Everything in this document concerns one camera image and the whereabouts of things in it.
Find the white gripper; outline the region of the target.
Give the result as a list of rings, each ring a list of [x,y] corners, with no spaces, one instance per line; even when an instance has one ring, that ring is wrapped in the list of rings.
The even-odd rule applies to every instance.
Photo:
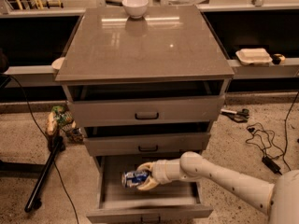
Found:
[[[152,176],[149,176],[146,181],[139,185],[139,190],[150,190],[156,188],[159,184],[170,183],[171,180],[167,176],[166,172],[167,160],[158,160],[154,163],[145,162],[137,167],[138,171],[146,170],[151,172]]]

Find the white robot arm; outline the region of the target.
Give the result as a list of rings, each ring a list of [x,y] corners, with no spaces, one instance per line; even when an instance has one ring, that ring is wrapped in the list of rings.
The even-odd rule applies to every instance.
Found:
[[[138,187],[149,190],[172,181],[195,182],[205,177],[268,216],[268,224],[299,224],[299,171],[280,176],[275,184],[216,165],[200,154],[185,152],[179,159],[138,166],[149,171]]]

